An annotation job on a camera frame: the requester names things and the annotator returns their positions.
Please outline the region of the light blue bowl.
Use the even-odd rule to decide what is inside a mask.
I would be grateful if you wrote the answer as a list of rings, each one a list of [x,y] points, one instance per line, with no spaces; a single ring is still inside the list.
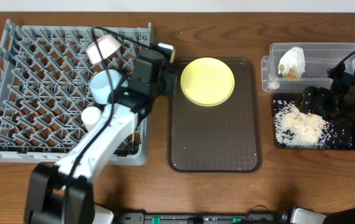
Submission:
[[[104,70],[96,74],[90,84],[90,92],[94,97],[96,103],[106,105],[108,103],[108,96],[111,93],[110,88],[117,88],[123,75],[117,70]]]

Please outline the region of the white bowl with food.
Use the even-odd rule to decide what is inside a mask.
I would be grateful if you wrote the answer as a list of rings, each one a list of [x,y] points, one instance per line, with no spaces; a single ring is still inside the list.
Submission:
[[[90,44],[86,53],[92,64],[101,62],[121,47],[121,43],[112,35],[107,34],[97,39],[97,42]]]

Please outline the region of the yellow round plate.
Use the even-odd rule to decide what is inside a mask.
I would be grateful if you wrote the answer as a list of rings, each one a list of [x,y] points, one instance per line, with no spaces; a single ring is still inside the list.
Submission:
[[[186,98],[200,106],[217,106],[233,93],[235,78],[223,61],[204,57],[189,62],[180,77]]]

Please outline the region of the green snack wrapper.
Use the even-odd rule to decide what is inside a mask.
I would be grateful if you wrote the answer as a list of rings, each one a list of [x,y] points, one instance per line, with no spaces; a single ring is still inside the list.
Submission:
[[[287,71],[284,75],[284,78],[298,78],[298,74],[296,71],[296,68],[291,68],[289,71]]]

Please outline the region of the white napkin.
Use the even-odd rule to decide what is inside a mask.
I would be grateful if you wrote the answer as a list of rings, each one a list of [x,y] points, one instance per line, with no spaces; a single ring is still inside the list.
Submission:
[[[298,78],[305,73],[305,55],[301,47],[292,47],[283,55],[278,64],[278,73],[284,75],[291,68],[296,68]]]

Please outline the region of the small white cup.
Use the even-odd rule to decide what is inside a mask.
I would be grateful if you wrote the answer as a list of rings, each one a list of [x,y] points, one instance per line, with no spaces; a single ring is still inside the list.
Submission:
[[[95,106],[89,106],[82,111],[81,119],[87,131],[97,124],[101,115],[102,111]]]

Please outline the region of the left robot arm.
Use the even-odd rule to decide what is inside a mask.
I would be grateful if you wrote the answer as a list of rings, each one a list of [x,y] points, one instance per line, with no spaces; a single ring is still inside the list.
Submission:
[[[112,223],[114,213],[95,204],[93,185],[118,146],[150,114],[154,100],[174,96],[174,55],[174,47],[164,43],[140,50],[128,85],[113,89],[95,127],[52,167],[35,167],[24,223]]]

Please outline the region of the grey dishwasher rack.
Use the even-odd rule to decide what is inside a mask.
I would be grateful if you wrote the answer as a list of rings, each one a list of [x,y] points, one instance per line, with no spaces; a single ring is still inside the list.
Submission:
[[[103,70],[86,50],[112,34],[121,47],[106,68],[133,71],[151,27],[19,26],[7,21],[0,43],[0,162],[55,162],[84,137],[83,110],[95,104],[89,84]]]

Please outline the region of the clear plastic bin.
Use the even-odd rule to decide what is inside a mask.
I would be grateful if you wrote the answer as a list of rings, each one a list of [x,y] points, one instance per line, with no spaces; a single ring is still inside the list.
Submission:
[[[305,55],[305,73],[301,78],[283,78],[278,64],[292,47],[301,47]],[[327,71],[355,51],[355,43],[349,42],[284,42],[273,43],[270,53],[262,58],[262,88],[274,93],[302,93],[308,86],[329,88],[332,79]]]

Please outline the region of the dark brown serving tray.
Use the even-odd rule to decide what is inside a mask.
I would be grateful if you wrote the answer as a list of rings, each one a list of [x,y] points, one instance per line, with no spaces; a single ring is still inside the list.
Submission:
[[[262,141],[253,65],[224,58],[235,78],[232,95],[206,107],[180,86],[170,101],[168,162],[177,172],[251,173],[262,166]]]

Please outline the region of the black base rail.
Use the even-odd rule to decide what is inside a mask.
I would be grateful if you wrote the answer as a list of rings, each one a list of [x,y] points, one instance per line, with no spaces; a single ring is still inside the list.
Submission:
[[[286,223],[273,212],[235,215],[222,214],[161,214],[121,213],[112,223],[117,224],[231,224],[231,223]]]

